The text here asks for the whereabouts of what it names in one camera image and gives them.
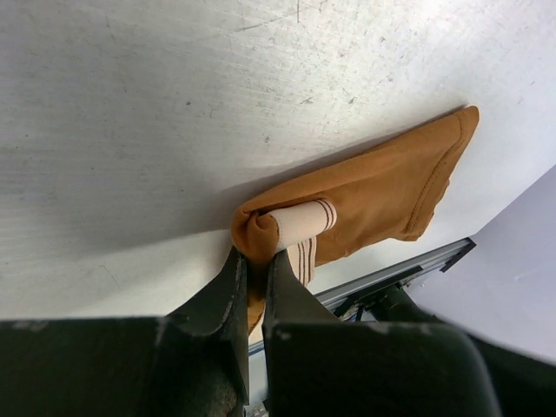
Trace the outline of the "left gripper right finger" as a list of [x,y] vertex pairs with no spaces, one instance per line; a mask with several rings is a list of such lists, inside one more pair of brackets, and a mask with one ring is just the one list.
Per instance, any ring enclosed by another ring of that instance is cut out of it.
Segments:
[[555,367],[424,313],[403,294],[345,322],[279,253],[263,338],[272,416],[552,416]]

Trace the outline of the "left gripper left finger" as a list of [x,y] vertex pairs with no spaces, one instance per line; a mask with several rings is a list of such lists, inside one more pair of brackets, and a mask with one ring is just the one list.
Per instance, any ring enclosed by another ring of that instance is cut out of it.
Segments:
[[241,416],[248,403],[247,267],[165,316],[3,321],[4,416]]

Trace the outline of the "brown underwear cream waistband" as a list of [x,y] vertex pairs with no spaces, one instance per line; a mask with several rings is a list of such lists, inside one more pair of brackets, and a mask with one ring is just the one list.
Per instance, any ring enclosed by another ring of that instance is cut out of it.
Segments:
[[248,331],[260,326],[269,266],[279,252],[307,286],[316,268],[362,248],[418,240],[479,122],[477,107],[459,109],[240,205],[230,233],[251,270]]

